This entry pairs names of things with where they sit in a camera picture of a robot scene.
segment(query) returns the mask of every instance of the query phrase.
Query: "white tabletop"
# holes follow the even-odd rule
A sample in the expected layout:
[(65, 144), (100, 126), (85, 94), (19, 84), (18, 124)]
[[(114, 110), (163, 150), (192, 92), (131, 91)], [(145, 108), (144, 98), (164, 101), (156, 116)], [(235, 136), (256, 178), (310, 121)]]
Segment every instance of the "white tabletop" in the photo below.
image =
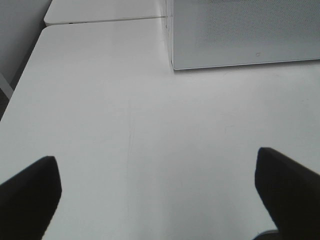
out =
[(52, 0), (47, 26), (164, 16), (166, 0)]
[(174, 73), (162, 19), (46, 28), (0, 123), (0, 182), (56, 157), (45, 240), (251, 240), (273, 147), (320, 172), (320, 62)]

